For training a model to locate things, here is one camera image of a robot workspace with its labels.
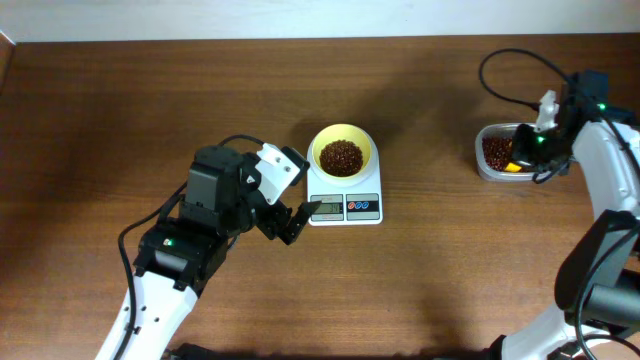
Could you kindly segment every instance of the scale display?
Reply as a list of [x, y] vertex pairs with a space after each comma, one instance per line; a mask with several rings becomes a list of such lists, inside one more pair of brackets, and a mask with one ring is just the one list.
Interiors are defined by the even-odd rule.
[[341, 203], [325, 203], [320, 205], [318, 210], [314, 214], [322, 215], [322, 214], [342, 214], [342, 204]]

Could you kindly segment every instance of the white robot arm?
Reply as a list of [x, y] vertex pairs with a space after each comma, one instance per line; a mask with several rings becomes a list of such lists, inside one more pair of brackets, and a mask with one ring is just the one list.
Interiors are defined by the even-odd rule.
[[[320, 205], [303, 203], [292, 216], [279, 200], [309, 168], [297, 151], [255, 139], [262, 150], [240, 155], [223, 147], [229, 139], [198, 150], [187, 183], [177, 192], [186, 186], [186, 194], [172, 196], [154, 213], [158, 221], [140, 240], [136, 273], [127, 274], [133, 286], [97, 360], [160, 359], [239, 234], [258, 227], [268, 239], [290, 245]], [[168, 217], [176, 205], [178, 218]]]
[[[640, 159], [640, 133], [628, 125], [614, 123], [614, 126], [631, 145], [636, 159]], [[621, 150], [621, 144], [607, 123], [586, 123], [573, 144], [573, 154], [584, 173], [596, 219], [605, 210], [638, 215], [640, 183], [631, 159]], [[609, 334], [586, 325], [582, 326], [582, 331], [584, 335]], [[556, 349], [575, 340], [574, 326], [566, 322], [565, 312], [554, 304], [529, 326], [504, 338], [501, 358], [546, 360]], [[594, 347], [606, 342], [608, 340], [597, 339], [589, 341], [588, 345]], [[576, 354], [565, 355], [571, 358]]]

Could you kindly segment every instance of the yellow bowl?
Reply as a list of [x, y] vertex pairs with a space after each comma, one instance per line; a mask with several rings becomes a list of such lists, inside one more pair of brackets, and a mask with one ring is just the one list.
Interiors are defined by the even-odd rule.
[[[347, 140], [356, 144], [362, 151], [362, 167], [358, 170], [357, 173], [351, 176], [333, 176], [327, 174], [327, 172], [322, 169], [320, 165], [320, 153], [325, 146], [330, 143], [338, 140]], [[357, 126], [349, 125], [349, 124], [336, 124], [331, 125], [324, 130], [320, 131], [316, 138], [313, 140], [313, 149], [311, 150], [311, 154], [313, 155], [313, 161], [315, 165], [322, 171], [325, 175], [334, 178], [336, 180], [347, 180], [351, 179], [355, 176], [358, 176], [367, 167], [369, 163], [369, 159], [371, 159], [371, 142], [369, 141], [369, 137], [367, 134], [362, 131]]]

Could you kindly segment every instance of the clear plastic container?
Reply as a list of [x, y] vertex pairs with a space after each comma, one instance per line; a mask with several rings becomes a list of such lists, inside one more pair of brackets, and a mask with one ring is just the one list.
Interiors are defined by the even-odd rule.
[[478, 160], [478, 174], [480, 174], [483, 179], [501, 182], [531, 181], [534, 174], [532, 172], [511, 173], [493, 170], [485, 161], [484, 150], [482, 149], [482, 139], [486, 137], [510, 139], [520, 124], [521, 123], [489, 125], [478, 133], [478, 136], [476, 137], [476, 160]]

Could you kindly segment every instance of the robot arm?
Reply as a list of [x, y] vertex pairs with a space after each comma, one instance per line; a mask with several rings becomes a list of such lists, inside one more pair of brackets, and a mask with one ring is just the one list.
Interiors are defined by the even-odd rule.
[[[257, 154], [240, 155], [223, 146], [198, 150], [186, 194], [167, 201], [157, 223], [140, 240], [134, 261], [135, 324], [129, 324], [127, 291], [96, 359], [114, 359], [129, 328], [133, 334], [120, 359], [160, 359], [224, 262], [230, 238], [255, 226], [270, 240], [295, 242], [319, 203], [303, 203], [291, 216], [292, 209], [279, 198], [308, 167], [295, 150], [271, 144], [264, 144]], [[179, 216], [170, 218], [176, 205]]]
[[[571, 359], [580, 354], [574, 327], [580, 287], [598, 260], [638, 225], [640, 182], [633, 165], [640, 159], [640, 133], [620, 122], [583, 121], [579, 114], [589, 114], [584, 109], [563, 110], [564, 126], [559, 129], [545, 132], [521, 125], [513, 138], [514, 161], [550, 171], [573, 156], [584, 173], [596, 222], [558, 272], [556, 304], [521, 331], [498, 338], [489, 352], [492, 360]], [[635, 159], [624, 151], [611, 126], [630, 145]], [[625, 338], [640, 329], [640, 292], [635, 285], [640, 274], [624, 269], [637, 250], [635, 241], [629, 242], [589, 279], [581, 326], [585, 338], [593, 339], [589, 347], [608, 342], [607, 335]]]

